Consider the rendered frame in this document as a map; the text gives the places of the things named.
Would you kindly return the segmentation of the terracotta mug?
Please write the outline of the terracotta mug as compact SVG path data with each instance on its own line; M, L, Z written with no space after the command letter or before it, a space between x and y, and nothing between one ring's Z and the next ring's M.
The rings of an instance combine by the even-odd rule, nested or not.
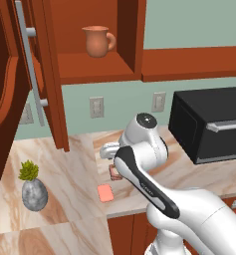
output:
M86 50L90 57L102 58L116 46L117 39L109 32L108 27L88 26L84 27L83 31L86 35Z

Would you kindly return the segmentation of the green plant in grey vase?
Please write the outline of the green plant in grey vase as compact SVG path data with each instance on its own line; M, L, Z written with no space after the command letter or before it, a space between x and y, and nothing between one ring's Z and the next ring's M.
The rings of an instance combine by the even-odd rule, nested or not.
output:
M21 163L19 178L22 185L22 202L30 211L39 212L48 203L48 191L44 183L38 178L39 166L32 160Z

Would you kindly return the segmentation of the red-brown low wall cabinet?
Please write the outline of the red-brown low wall cabinet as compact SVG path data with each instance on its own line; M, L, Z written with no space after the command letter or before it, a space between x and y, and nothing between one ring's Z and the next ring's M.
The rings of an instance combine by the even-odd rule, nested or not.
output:
M227 77L236 77L236 46L143 51L144 82Z

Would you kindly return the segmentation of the red-brown base cabinet door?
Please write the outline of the red-brown base cabinet door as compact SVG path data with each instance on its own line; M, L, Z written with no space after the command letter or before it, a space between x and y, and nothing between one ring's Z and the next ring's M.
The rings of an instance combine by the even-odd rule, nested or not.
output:
M144 255L156 233L157 230L149 224L145 213L136 214L133 222L131 255Z
M108 220L114 255L130 255L133 216L126 215Z

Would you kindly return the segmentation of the grey wall outlet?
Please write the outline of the grey wall outlet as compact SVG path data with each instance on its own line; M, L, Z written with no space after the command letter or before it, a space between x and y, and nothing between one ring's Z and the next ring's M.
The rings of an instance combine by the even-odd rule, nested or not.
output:
M104 116L104 98L90 98L90 115L91 118L102 118Z
M20 125L28 125L28 124L32 124L33 122L34 122L34 120L33 120L31 107L30 107L30 104L27 103L24 107L22 114L21 114L19 124Z
M161 113L164 111L166 92L154 93L152 98L151 111L153 113Z

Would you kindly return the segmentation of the black microwave oven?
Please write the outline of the black microwave oven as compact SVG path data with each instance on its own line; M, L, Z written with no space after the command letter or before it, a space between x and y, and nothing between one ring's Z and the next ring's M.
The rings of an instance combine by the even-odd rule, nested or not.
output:
M225 121L236 121L236 87L173 94L168 129L194 164L236 159L236 129L206 128Z

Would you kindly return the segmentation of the red-brown panelled cabinet door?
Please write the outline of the red-brown panelled cabinet door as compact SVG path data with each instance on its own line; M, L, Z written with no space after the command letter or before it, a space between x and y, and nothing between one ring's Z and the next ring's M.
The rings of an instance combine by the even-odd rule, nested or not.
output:
M0 180L30 90L15 0L0 0Z

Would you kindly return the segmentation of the brownish pink bar soap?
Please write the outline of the brownish pink bar soap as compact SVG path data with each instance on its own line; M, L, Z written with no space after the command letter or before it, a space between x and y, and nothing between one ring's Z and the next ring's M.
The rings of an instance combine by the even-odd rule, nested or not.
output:
M109 165L109 171L111 180L122 180L122 176L118 173L116 166L114 164Z

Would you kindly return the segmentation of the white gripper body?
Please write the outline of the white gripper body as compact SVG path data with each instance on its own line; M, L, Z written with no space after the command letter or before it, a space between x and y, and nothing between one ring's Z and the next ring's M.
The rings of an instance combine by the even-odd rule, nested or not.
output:
M117 141L105 143L100 149L100 157L102 159L113 159L118 149L119 143Z

